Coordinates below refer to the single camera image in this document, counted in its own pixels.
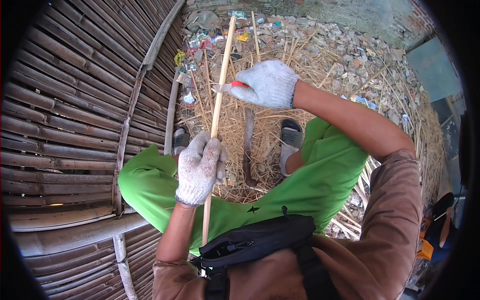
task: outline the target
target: concrete wall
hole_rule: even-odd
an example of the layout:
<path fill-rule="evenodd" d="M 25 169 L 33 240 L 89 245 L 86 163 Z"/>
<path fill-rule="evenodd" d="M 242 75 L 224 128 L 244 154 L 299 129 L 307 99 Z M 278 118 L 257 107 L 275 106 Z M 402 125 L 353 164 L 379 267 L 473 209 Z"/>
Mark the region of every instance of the concrete wall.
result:
<path fill-rule="evenodd" d="M 309 15 L 320 22 L 340 23 L 367 35 L 380 36 L 407 50 L 421 44 L 434 30 L 418 0 L 187 0 L 184 11 L 194 10 L 210 10 L 219 15 L 233 10 Z"/>

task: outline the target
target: black bag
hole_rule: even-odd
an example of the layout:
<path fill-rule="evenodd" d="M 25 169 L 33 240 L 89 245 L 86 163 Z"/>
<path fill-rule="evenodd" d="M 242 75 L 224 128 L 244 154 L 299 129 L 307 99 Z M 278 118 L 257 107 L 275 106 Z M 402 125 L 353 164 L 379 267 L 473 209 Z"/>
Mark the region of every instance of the black bag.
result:
<path fill-rule="evenodd" d="M 292 248 L 303 274 L 308 299 L 340 299 L 330 276 L 313 251 L 310 238 L 316 229 L 311 216 L 287 215 L 232 229 L 199 248 L 193 264 L 206 271 L 207 300 L 227 298 L 227 267 L 266 257 L 280 249 Z"/>

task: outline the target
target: brown jacket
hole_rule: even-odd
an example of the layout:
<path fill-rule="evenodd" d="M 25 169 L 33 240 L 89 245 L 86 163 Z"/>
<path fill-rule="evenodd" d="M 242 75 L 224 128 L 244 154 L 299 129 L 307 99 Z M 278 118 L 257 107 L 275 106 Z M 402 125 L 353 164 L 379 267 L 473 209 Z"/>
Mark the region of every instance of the brown jacket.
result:
<path fill-rule="evenodd" d="M 360 241 L 314 237 L 314 250 L 343 299 L 397 299 L 415 261 L 422 214 L 419 165 L 409 151 L 389 156 L 371 178 Z M 203 300 L 207 281 L 187 261 L 153 265 L 153 300 Z M 279 250 L 228 269 L 230 300 L 307 296 L 295 254 Z"/>

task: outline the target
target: bamboo wall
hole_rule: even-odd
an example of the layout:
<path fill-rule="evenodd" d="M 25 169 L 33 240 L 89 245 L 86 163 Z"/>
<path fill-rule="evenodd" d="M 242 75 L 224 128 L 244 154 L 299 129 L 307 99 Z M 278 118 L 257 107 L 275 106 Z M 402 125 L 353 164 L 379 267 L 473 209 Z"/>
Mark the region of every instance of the bamboo wall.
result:
<path fill-rule="evenodd" d="M 152 298 L 152 265 L 160 236 L 150 224 L 125 233 L 133 286 L 140 300 Z M 112 238 L 25 260 L 52 300 L 127 299 Z"/>
<path fill-rule="evenodd" d="M 1 189 L 13 231 L 113 217 L 120 130 L 140 64 L 175 1 L 53 0 L 28 32 L 1 115 Z M 163 153 L 180 16 L 143 81 L 125 162 Z"/>

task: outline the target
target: white work glove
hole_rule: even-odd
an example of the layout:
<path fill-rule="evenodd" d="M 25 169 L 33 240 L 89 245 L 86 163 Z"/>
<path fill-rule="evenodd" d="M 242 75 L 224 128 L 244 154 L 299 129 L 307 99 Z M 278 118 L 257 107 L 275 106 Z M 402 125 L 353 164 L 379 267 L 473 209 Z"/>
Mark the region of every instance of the white work glove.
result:
<path fill-rule="evenodd" d="M 240 71 L 237 80 L 250 87 L 233 86 L 228 92 L 240 100 L 268 108 L 294 108 L 293 94 L 300 76 L 279 60 L 262 61 Z"/>
<path fill-rule="evenodd" d="M 225 177 L 227 156 L 225 147 L 217 138 L 210 138 L 210 132 L 195 136 L 180 152 L 177 201 L 189 206 L 205 203 L 213 185 L 221 184 Z"/>

